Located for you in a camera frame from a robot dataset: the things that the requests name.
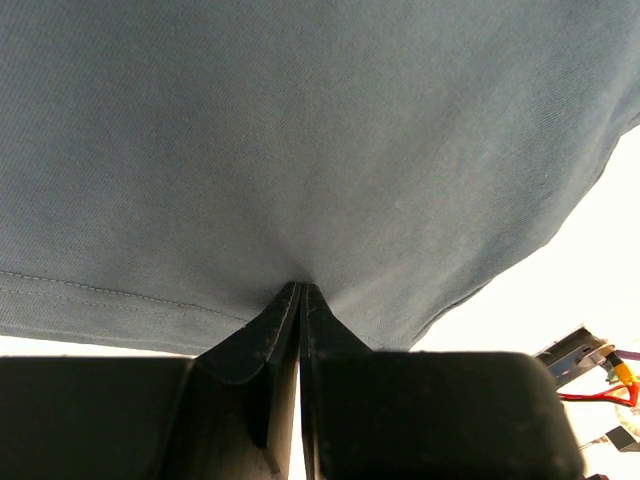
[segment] gray fabric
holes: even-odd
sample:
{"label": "gray fabric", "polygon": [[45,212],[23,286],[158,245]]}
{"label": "gray fabric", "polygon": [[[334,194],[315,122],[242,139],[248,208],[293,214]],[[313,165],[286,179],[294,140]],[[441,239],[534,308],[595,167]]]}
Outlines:
{"label": "gray fabric", "polygon": [[300,280],[408,348],[634,125],[638,6],[2,2],[0,334],[197,353]]}

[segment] purple wire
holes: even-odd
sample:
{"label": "purple wire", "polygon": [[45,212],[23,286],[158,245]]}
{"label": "purple wire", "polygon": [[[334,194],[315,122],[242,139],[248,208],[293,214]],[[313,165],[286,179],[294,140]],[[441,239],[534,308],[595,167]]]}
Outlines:
{"label": "purple wire", "polygon": [[618,355],[623,360],[635,360],[640,362],[640,352],[628,352],[626,350],[616,350]]}

